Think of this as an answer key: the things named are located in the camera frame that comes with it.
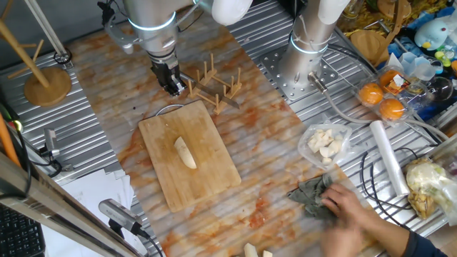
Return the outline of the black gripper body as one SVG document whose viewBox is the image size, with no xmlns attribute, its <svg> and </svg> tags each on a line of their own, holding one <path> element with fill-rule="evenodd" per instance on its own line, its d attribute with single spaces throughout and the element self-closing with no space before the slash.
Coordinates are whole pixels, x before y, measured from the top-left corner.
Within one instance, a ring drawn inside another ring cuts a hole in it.
<svg viewBox="0 0 457 257">
<path fill-rule="evenodd" d="M 151 70 L 156 75 L 160 86 L 164 89 L 182 89 L 183 82 L 177 61 L 168 63 L 152 62 Z"/>
</svg>

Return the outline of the person's right hand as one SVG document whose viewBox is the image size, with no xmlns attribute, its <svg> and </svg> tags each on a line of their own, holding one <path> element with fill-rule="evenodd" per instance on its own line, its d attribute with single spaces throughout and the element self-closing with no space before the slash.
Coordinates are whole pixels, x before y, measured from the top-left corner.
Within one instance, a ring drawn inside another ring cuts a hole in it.
<svg viewBox="0 0 457 257">
<path fill-rule="evenodd" d="M 370 212 L 365 209 L 355 193 L 339 183 L 332 183 L 322 194 L 323 203 L 336 216 L 365 229 Z"/>
</svg>

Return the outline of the person's left hand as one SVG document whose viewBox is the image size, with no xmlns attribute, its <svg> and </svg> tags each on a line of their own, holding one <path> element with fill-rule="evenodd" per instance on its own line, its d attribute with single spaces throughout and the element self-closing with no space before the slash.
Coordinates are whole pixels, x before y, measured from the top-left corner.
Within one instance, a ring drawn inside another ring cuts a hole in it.
<svg viewBox="0 0 457 257">
<path fill-rule="evenodd" d="M 321 251 L 324 257 L 355 257 L 361 249 L 363 236 L 358 227 L 335 226 L 321 234 Z"/>
</svg>

